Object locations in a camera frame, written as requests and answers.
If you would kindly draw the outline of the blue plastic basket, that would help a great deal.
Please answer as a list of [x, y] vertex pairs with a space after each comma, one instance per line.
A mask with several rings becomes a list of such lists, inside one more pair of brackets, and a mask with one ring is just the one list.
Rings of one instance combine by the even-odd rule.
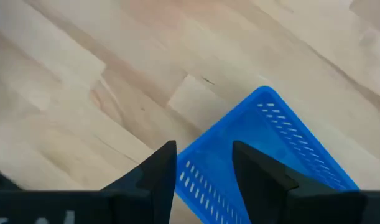
[[358, 189], [279, 94], [262, 86], [178, 155], [175, 191], [205, 224], [250, 224], [234, 174], [235, 140], [336, 190]]

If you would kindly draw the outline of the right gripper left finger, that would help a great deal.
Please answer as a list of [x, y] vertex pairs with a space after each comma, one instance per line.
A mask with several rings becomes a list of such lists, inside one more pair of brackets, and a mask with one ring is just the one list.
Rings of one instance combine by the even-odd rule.
[[112, 194], [111, 224], [169, 224], [176, 169], [177, 145], [170, 140], [104, 187]]

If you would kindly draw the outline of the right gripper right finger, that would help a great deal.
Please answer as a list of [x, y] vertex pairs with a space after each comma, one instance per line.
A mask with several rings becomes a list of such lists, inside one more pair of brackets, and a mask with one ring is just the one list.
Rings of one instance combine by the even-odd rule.
[[340, 192], [242, 141], [233, 143], [236, 181], [251, 224], [361, 224], [364, 197]]

